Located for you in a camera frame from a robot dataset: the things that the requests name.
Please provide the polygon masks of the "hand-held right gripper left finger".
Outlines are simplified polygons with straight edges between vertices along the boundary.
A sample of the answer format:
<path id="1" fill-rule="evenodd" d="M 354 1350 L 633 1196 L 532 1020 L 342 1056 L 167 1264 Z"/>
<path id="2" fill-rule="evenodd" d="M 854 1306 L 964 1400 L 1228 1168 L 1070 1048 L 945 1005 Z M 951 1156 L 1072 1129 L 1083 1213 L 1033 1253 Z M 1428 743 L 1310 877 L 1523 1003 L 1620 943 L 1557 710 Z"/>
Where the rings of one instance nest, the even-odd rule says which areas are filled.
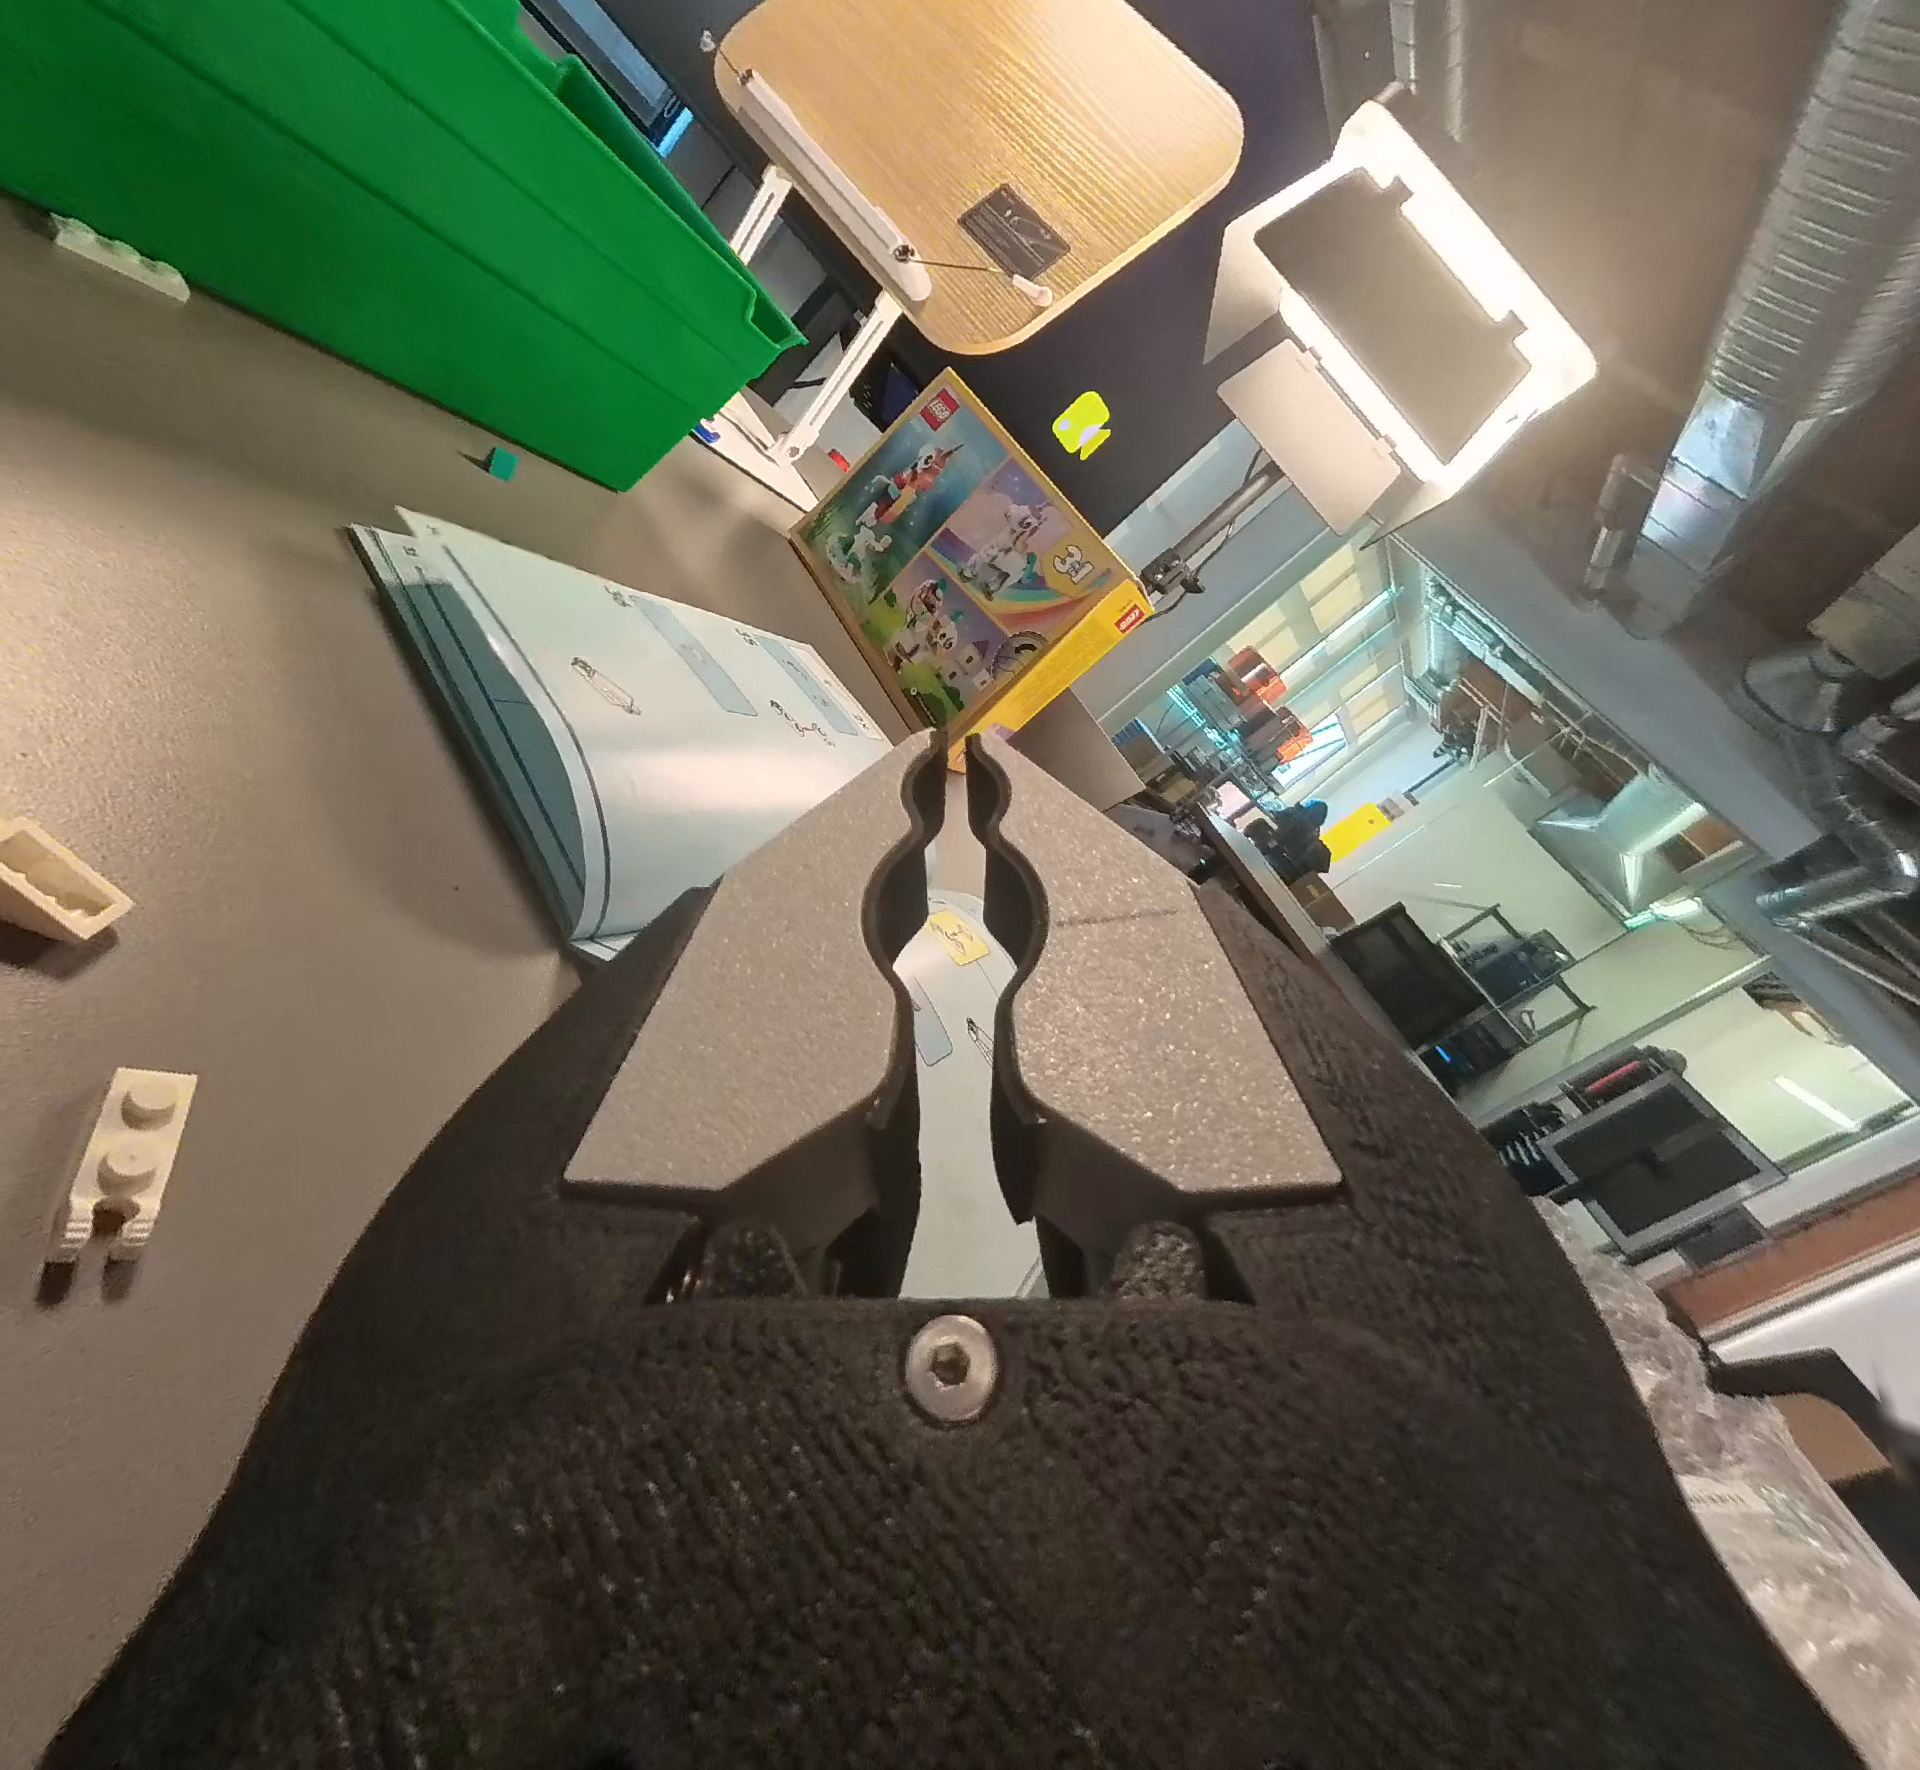
<path id="1" fill-rule="evenodd" d="M 592 1196 L 915 1196 L 914 1005 L 947 747 L 909 736 L 711 891 L 586 1124 Z"/>

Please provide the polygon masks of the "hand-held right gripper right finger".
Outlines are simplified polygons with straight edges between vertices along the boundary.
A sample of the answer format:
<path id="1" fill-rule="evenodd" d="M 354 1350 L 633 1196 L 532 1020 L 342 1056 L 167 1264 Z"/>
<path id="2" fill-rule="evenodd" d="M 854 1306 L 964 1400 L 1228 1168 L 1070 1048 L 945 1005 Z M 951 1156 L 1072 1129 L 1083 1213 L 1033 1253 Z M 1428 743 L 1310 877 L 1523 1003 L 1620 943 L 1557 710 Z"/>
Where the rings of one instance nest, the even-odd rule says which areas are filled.
<path id="1" fill-rule="evenodd" d="M 997 738 L 967 744 L 982 911 L 1012 957 L 990 1131 L 1015 1215 L 1328 1196 L 1339 1168 L 1196 884 Z"/>

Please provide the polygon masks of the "green plastic bin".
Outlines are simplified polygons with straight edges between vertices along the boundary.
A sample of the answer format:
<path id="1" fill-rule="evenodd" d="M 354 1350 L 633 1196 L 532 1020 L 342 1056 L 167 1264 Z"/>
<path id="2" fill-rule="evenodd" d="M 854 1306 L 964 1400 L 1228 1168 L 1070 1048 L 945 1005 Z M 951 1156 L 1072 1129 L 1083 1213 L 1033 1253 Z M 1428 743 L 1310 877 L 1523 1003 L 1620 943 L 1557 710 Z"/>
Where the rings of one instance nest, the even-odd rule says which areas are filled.
<path id="1" fill-rule="evenodd" d="M 801 334 L 518 0 L 1 0 L 1 180 L 614 492 Z"/>

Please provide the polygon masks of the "colourful lego set box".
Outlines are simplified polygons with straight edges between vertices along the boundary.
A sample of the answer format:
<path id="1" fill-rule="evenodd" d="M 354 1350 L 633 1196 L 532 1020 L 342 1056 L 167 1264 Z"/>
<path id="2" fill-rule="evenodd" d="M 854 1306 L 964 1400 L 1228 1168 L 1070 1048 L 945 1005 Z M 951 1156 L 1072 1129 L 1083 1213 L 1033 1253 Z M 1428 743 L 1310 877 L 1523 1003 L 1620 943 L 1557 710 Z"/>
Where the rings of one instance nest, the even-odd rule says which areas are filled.
<path id="1" fill-rule="evenodd" d="M 953 369 L 789 536 L 889 698 L 1009 738 L 1149 618 L 1131 569 Z"/>

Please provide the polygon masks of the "white lego hinge plate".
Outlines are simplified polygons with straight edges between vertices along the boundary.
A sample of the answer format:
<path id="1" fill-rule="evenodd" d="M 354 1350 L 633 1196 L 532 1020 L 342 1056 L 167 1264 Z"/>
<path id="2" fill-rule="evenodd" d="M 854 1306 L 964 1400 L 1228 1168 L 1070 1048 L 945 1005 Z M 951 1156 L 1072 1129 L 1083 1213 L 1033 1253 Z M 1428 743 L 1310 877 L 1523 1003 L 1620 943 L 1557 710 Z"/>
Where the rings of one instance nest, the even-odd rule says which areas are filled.
<path id="1" fill-rule="evenodd" d="M 194 1073 L 120 1067 L 112 1073 L 52 1213 L 44 1266 L 82 1259 L 105 1218 L 107 1263 L 140 1263 L 156 1228 L 195 1099 Z"/>

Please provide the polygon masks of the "white lego slope brick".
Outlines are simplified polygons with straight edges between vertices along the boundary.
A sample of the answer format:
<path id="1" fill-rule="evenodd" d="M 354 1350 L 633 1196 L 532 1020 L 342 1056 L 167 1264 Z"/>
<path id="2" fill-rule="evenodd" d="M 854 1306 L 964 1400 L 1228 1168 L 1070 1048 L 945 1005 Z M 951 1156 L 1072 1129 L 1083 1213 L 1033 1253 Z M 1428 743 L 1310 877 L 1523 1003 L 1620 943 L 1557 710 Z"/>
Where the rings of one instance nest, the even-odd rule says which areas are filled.
<path id="1" fill-rule="evenodd" d="M 63 945 L 107 935 L 134 908 L 129 894 L 91 870 L 25 815 L 1 818 L 1 923 Z"/>

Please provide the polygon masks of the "light green lego plate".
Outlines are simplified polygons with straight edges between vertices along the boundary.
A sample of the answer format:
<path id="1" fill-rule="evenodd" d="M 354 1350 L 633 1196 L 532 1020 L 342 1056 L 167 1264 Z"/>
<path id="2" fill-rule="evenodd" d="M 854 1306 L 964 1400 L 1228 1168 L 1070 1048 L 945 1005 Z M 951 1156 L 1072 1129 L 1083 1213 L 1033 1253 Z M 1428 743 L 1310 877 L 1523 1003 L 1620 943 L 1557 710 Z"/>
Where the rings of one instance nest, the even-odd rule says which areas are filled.
<path id="1" fill-rule="evenodd" d="M 48 213 L 52 246 L 93 269 L 105 269 L 142 289 L 148 289 L 172 303 L 187 303 L 191 289 L 186 277 L 174 266 L 145 254 L 142 250 L 99 235 L 78 218 Z"/>

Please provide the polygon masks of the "black equipment cart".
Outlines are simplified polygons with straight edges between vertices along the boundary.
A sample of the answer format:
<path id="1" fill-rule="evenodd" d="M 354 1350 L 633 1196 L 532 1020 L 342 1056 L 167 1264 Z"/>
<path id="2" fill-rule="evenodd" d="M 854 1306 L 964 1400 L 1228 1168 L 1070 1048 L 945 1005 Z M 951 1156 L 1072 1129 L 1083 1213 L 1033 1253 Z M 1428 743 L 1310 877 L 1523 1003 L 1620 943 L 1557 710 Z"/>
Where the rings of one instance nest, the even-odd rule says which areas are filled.
<path id="1" fill-rule="evenodd" d="M 1331 933 L 1328 949 L 1449 1096 L 1525 1051 L 1520 1028 L 1404 903 Z"/>

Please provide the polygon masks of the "open light blue instruction booklet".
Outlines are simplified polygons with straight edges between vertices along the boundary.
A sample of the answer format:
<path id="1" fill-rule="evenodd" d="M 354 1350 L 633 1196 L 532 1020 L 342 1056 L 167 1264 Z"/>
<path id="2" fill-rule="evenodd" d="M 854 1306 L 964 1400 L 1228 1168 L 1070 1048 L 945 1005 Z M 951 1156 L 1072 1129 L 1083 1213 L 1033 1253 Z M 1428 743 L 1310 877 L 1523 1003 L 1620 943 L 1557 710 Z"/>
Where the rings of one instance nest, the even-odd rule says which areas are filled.
<path id="1" fill-rule="evenodd" d="M 809 643 L 414 509 L 348 540 L 457 726 L 562 943 L 611 960 L 895 736 Z M 981 895 L 929 884 L 898 953 L 926 1080 L 909 1297 L 1042 1297 L 994 1175 L 986 1096 L 1012 958 Z"/>

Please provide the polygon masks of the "cardboard box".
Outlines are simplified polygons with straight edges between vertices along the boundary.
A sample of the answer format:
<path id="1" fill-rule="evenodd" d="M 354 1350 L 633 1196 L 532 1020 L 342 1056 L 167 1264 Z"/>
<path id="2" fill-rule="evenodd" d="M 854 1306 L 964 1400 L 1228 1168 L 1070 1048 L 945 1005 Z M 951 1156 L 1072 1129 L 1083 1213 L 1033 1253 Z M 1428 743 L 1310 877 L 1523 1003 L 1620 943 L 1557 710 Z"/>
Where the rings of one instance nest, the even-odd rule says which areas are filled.
<path id="1" fill-rule="evenodd" d="M 1832 1398 L 1790 1393 L 1768 1400 L 1795 1448 L 1830 1489 L 1857 1489 L 1896 1475 L 1882 1446 Z"/>

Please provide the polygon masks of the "white studio light panel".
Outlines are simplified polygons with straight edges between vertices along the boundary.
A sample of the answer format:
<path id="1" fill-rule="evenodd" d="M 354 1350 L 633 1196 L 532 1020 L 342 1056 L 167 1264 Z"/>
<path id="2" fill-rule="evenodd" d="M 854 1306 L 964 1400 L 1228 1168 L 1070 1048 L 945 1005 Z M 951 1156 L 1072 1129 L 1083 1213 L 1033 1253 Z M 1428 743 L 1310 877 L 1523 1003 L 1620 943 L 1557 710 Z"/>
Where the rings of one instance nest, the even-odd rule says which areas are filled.
<path id="1" fill-rule="evenodd" d="M 1397 82 L 1222 228 L 1206 373 L 1332 534 L 1437 507 L 1597 377 L 1457 169 Z"/>

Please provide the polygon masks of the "clear plastic bubble wrap bag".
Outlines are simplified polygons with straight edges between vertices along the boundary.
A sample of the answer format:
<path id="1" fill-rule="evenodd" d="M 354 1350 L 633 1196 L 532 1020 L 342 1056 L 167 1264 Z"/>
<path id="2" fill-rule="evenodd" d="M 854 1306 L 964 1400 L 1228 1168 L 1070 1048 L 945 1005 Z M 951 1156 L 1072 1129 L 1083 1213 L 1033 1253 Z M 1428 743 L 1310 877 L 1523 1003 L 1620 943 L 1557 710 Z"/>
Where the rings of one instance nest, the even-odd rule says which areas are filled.
<path id="1" fill-rule="evenodd" d="M 1547 1230 L 1592 1299 L 1695 1528 L 1862 1765 L 1917 1764 L 1916 1436 L 1832 1350 L 1710 1350 L 1559 1206 Z M 1768 1398 L 1832 1398 L 1896 1475 L 1835 1490 Z"/>

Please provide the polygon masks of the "white table stand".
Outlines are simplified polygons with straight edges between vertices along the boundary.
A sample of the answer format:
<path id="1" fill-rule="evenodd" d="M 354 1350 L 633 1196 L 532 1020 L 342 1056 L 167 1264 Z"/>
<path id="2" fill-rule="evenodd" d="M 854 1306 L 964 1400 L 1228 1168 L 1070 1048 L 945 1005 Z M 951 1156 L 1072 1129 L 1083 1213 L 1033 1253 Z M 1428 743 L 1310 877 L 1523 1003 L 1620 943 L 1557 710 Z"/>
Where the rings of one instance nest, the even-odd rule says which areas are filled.
<path id="1" fill-rule="evenodd" d="M 849 395 L 859 373 L 879 352 L 907 305 L 922 305 L 933 295 L 936 273 L 1003 271 L 997 266 L 928 259 L 803 126 L 768 77 L 734 64 L 711 31 L 702 33 L 700 47 L 714 60 L 718 77 L 734 79 L 734 115 L 768 155 L 760 188 L 729 238 L 734 257 L 750 267 L 758 246 L 781 221 L 783 205 L 799 194 L 831 225 L 841 246 L 855 250 L 876 276 L 875 303 L 854 320 L 835 366 L 796 423 L 777 433 L 772 414 L 758 412 L 750 391 L 737 391 L 694 430 L 696 438 L 734 470 L 795 509 L 812 509 L 817 495 L 799 470 L 801 460 L 816 449 L 831 412 Z"/>

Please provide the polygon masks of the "wooden table top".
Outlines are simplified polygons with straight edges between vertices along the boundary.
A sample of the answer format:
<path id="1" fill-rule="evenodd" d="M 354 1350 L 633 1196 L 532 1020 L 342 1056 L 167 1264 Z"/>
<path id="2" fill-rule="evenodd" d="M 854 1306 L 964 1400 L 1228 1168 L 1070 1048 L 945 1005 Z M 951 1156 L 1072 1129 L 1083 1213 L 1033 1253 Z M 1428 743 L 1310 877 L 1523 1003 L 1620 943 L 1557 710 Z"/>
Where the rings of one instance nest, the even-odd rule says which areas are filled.
<path id="1" fill-rule="evenodd" d="M 932 262 L 903 319 L 986 356 L 1212 199 L 1243 124 L 1126 0 L 762 0 L 718 38 Z"/>

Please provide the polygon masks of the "large silver ventilation duct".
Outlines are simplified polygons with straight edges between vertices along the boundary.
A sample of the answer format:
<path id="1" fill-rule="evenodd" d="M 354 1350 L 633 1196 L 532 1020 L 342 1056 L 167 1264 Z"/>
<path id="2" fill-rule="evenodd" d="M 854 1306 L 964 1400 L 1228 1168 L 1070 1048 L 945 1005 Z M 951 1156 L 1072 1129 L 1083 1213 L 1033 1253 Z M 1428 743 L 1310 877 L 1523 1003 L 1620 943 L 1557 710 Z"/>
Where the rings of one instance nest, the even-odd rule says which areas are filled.
<path id="1" fill-rule="evenodd" d="M 1626 561 L 1634 636 L 1693 616 L 1916 316 L 1917 0 L 1838 0 Z"/>

